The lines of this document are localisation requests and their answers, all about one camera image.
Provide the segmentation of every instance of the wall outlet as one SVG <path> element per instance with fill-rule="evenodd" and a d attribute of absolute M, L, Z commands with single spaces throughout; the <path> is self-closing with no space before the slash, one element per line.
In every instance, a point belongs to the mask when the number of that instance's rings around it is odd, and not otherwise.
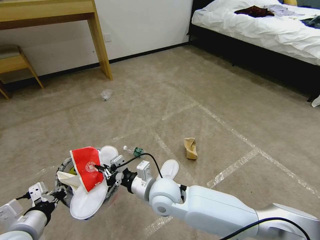
<path fill-rule="evenodd" d="M 111 34 L 110 33 L 104 33 L 103 34 L 103 40 L 104 40 L 104 42 L 111 42 Z"/>

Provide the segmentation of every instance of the black bed frame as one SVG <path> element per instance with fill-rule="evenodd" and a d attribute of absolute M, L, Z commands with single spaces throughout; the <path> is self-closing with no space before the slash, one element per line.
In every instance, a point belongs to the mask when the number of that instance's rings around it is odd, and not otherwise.
<path fill-rule="evenodd" d="M 191 18 L 194 11 L 202 9 L 213 0 L 193 0 Z M 266 71 L 271 77 L 289 83 L 290 87 L 309 95 L 308 102 L 320 94 L 320 67 L 304 61 L 277 53 L 221 33 L 202 28 L 191 23 L 189 25 L 189 43 L 198 46 L 215 48 L 219 55 L 228 58 L 231 64 L 254 67 L 259 72 Z M 190 41 L 195 36 L 197 41 Z"/>

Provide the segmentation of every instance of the desk leg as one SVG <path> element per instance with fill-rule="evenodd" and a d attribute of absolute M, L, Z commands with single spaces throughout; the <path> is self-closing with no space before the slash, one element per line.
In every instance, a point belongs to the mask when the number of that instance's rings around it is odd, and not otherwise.
<path fill-rule="evenodd" d="M 94 47 L 96 49 L 96 53 L 99 59 L 101 70 L 104 72 L 105 75 L 107 75 L 107 77 L 110 80 L 113 80 L 97 12 L 95 11 L 95 13 L 93 13 L 92 16 L 87 19 L 87 21 L 90 28 Z"/>

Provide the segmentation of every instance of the white wall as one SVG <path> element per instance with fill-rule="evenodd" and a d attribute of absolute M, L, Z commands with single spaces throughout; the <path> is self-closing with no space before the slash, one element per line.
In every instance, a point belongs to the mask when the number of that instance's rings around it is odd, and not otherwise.
<path fill-rule="evenodd" d="M 96 0 L 102 32 L 111 34 L 109 59 L 186 42 L 191 6 L 192 0 Z M 38 75 L 98 62 L 86 21 L 3 30 L 0 44 L 21 46 Z"/>

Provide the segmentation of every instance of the black cable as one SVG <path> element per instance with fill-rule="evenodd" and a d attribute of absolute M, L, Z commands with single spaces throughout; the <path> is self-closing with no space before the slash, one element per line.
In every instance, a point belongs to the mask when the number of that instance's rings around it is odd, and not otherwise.
<path fill-rule="evenodd" d="M 281 221 L 285 221 L 285 222 L 288 222 L 288 223 L 291 223 L 292 225 L 296 226 L 301 232 L 303 232 L 303 234 L 306 236 L 307 240 L 311 240 L 309 235 L 306 233 L 305 230 L 303 230 L 302 227 L 300 227 L 298 224 L 296 224 L 295 222 L 292 222 L 291 220 L 289 219 L 286 219 L 286 218 L 280 218 L 280 217 L 273 217 L 273 218 L 265 218 L 265 219 L 261 219 L 259 221 L 256 221 L 254 223 L 251 223 L 249 224 L 248 226 L 245 226 L 243 228 L 240 228 L 238 231 L 235 231 L 234 233 L 231 233 L 230 235 L 224 237 L 224 238 L 221 238 L 220 240 L 228 240 L 230 238 L 233 238 L 235 237 L 236 235 L 238 235 L 239 233 L 242 233 L 243 231 L 245 230 L 248 230 L 249 228 L 252 228 L 260 223 L 263 223 L 263 222 L 267 222 L 267 221 L 274 221 L 274 220 L 281 220 Z"/>
<path fill-rule="evenodd" d="M 16 200 L 20 200 L 20 199 L 23 199 L 23 198 L 30 199 L 30 198 L 31 198 L 30 193 L 29 193 L 29 192 L 27 192 L 25 195 L 23 195 L 23 196 L 21 196 L 21 197 L 16 198 Z"/>
<path fill-rule="evenodd" d="M 142 155 L 148 155 L 148 156 L 152 157 L 154 163 L 155 163 L 156 166 L 157 166 L 157 170 L 158 170 L 158 172 L 159 172 L 160 177 L 163 178 L 162 175 L 161 175 L 161 172 L 160 172 L 160 168 L 159 168 L 159 166 L 158 166 L 158 164 L 157 164 L 157 161 L 154 159 L 154 157 L 153 157 L 150 153 L 141 153 L 139 156 L 135 156 L 134 158 L 131 158 L 129 161 L 127 161 L 127 162 L 125 162 L 125 163 L 117 166 L 117 168 L 123 167 L 123 166 L 127 165 L 128 163 L 132 162 L 133 160 L 137 159 L 138 157 L 140 157 L 140 156 L 142 156 Z"/>

